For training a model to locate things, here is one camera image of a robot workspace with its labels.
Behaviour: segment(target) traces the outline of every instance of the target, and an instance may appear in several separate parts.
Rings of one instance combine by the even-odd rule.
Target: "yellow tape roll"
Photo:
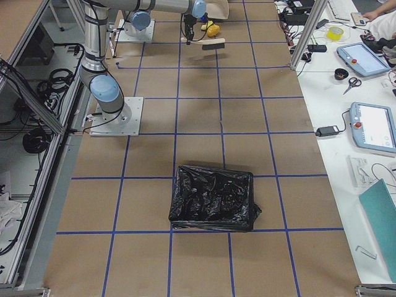
[[[330,27],[326,36],[333,41],[337,41],[341,39],[343,34],[344,30],[342,30],[340,27]]]

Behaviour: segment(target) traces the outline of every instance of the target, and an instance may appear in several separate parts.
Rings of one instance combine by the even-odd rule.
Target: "tablet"
[[[363,77],[390,71],[389,65],[364,43],[340,46],[337,54]]]
[[[396,153],[395,124],[389,107],[354,102],[349,113],[358,147]]]

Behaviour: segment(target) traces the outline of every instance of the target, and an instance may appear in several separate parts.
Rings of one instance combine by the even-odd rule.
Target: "person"
[[[371,22],[369,30],[377,40],[396,38],[396,11],[385,14],[393,9],[396,9],[396,0],[388,0],[377,9],[363,14]]]

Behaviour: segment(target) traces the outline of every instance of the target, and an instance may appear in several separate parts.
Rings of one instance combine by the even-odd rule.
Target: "hand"
[[[379,14],[377,12],[370,11],[370,12],[366,12],[365,14],[363,14],[363,17],[369,19],[369,21],[371,22],[371,21],[375,20],[376,18],[378,18],[378,15]]]

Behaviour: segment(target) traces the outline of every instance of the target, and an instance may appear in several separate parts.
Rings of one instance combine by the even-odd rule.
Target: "scissors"
[[[351,77],[349,79],[349,87],[345,90],[344,94],[347,93],[347,91],[349,91],[351,88],[353,87],[359,87],[361,85],[361,80],[357,79],[356,77]]]

